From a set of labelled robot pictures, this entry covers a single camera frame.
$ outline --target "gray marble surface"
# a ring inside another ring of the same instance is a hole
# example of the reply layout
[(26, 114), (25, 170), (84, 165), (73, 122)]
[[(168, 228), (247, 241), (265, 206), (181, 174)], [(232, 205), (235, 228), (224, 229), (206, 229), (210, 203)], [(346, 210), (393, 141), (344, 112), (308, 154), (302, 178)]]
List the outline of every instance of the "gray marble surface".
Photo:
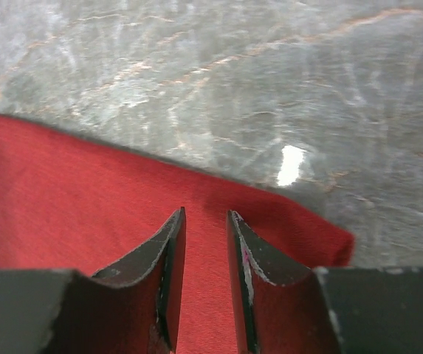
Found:
[(423, 0), (0, 0), (0, 113), (267, 189), (423, 265)]

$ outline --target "marble countertop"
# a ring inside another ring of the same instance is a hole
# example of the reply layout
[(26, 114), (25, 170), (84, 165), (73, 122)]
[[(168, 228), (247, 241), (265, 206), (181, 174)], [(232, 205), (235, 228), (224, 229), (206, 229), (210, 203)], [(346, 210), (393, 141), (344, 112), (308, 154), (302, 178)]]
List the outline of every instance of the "marble countertop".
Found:
[(0, 0), (0, 113), (277, 190), (423, 265), (423, 0)]

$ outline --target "red textile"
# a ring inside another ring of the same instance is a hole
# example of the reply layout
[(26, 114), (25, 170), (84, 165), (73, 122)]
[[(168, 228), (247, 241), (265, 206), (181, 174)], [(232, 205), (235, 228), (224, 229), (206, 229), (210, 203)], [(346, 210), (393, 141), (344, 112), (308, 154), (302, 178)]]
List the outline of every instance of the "red textile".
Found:
[(177, 352), (236, 353), (225, 216), (308, 266), (344, 266), (351, 234), (279, 195), (0, 116), (0, 268), (91, 274), (179, 207), (187, 249)]

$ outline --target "curved black edge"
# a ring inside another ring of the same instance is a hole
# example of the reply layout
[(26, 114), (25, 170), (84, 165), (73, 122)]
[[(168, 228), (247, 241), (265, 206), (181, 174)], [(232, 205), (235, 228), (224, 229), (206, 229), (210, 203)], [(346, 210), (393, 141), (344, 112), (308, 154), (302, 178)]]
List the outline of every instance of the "curved black edge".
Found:
[(249, 263), (243, 254), (241, 235), (236, 220), (242, 219), (237, 212), (228, 211), (226, 217), (227, 256), (230, 268), (231, 291), (233, 296), (234, 324), (238, 353), (258, 352), (252, 314), (252, 295), (249, 284)]
[(185, 264), (185, 208), (175, 211), (159, 231), (143, 244), (93, 276), (95, 282), (113, 288), (130, 288), (144, 280), (162, 255), (165, 266), (158, 290), (157, 316), (170, 350), (176, 350)]
[(179, 333), (185, 247), (186, 216), (185, 208), (182, 207), (176, 212), (175, 225), (169, 234), (164, 277), (157, 305), (162, 334), (174, 352)]
[(169, 241), (179, 233), (184, 219), (185, 209), (175, 211), (154, 236), (119, 260), (96, 271), (92, 279), (113, 288), (136, 285), (154, 270), (162, 254), (168, 252)]
[(245, 247), (250, 265), (260, 278), (273, 285), (292, 285), (310, 274), (310, 268), (259, 237), (237, 212), (231, 211), (229, 216)]
[(232, 210), (227, 213), (227, 242), (238, 352), (259, 353), (252, 277), (260, 277), (274, 288), (306, 280), (312, 272), (260, 238)]

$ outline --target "black plastic piece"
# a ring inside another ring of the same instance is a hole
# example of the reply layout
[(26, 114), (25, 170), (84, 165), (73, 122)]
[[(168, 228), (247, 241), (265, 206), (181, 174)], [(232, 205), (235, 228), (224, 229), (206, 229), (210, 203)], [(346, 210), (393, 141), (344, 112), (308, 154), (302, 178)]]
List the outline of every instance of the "black plastic piece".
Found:
[(185, 210), (149, 240), (86, 277), (0, 271), (0, 354), (163, 354), (176, 349)]
[(423, 268), (295, 262), (228, 212), (238, 353), (423, 353)]

